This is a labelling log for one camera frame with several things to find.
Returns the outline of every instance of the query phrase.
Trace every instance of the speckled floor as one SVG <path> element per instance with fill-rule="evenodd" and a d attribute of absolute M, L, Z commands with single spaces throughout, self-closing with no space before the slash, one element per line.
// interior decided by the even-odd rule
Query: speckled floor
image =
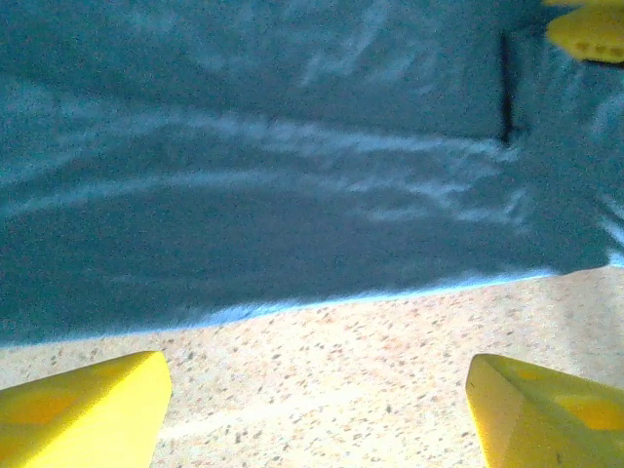
<path fill-rule="evenodd" d="M 476 353 L 624 388 L 624 270 L 217 328 L 0 349 L 0 387 L 163 350 L 174 396 L 153 467 L 483 467 L 463 383 Z"/>

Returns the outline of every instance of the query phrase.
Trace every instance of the teal fabric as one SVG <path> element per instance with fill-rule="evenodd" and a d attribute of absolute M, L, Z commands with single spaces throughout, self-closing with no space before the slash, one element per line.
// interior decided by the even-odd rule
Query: teal fabric
<path fill-rule="evenodd" d="M 0 343 L 619 261 L 622 70 L 538 2 L 19 2 Z"/>

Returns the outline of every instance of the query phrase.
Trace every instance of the beige floor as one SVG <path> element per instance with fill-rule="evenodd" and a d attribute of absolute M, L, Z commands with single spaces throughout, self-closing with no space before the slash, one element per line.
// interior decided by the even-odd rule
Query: beige floor
<path fill-rule="evenodd" d="M 0 349 L 0 388 L 163 350 L 153 467 L 483 467 L 464 396 L 499 353 L 624 388 L 624 269 L 292 311 L 223 327 Z"/>

